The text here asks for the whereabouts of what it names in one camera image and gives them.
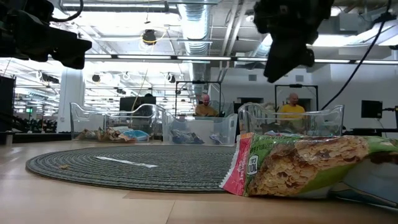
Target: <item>computer monitor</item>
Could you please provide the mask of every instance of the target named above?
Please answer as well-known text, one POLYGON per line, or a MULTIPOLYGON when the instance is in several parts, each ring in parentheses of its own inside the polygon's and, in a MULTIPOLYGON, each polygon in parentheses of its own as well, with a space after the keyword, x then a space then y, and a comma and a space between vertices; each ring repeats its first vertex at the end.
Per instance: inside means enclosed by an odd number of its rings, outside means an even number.
POLYGON ((140 105, 143 104, 152 104, 156 105, 156 97, 154 96, 149 96, 149 97, 139 97, 136 101, 136 104, 134 105, 134 108, 132 108, 132 105, 134 104, 136 100, 136 97, 124 97, 120 98, 120 107, 119 111, 132 111, 136 110, 140 105))
POLYGON ((381 118, 383 112, 383 102, 373 100, 363 100, 361 107, 362 118, 381 118))

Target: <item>round rug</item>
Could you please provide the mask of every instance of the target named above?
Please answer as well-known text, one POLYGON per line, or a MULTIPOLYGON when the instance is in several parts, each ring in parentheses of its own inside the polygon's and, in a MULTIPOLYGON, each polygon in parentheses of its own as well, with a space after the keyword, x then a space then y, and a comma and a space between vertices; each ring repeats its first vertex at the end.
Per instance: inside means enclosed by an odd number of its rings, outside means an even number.
POLYGON ((218 186, 233 154, 233 147, 93 147, 43 154, 28 160, 26 168, 44 177, 102 187, 210 193, 223 192, 218 186))

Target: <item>wooden floor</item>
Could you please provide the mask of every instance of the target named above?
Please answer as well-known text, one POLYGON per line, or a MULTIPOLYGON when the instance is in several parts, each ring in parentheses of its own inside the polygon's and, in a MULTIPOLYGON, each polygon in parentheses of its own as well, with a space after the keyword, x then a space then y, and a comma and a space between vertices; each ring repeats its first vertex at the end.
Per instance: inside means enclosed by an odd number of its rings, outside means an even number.
POLYGON ((97 145, 109 144, 0 147, 0 223, 398 223, 398 213, 357 203, 135 192, 50 180, 25 170, 26 160, 39 154, 97 145))

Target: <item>man in yellow shirt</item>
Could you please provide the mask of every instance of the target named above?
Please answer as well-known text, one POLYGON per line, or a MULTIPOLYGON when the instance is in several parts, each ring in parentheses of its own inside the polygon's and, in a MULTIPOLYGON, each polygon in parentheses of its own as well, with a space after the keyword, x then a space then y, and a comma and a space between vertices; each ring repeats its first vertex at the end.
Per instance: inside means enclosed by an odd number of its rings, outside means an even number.
POLYGON ((209 106, 210 103, 210 96, 207 94, 204 94, 202 96, 202 102, 203 104, 198 105, 195 109, 195 113, 197 116, 217 116, 218 112, 214 110, 211 106, 209 106))
MULTIPOLYGON (((305 110, 302 106, 298 105, 299 96, 296 93, 291 93, 289 95, 289 104, 284 105, 281 109, 281 113, 305 113, 305 110)), ((304 115, 302 114, 283 114, 280 116, 282 119, 281 124, 291 123, 293 127, 297 129, 303 128, 303 119, 304 115)))

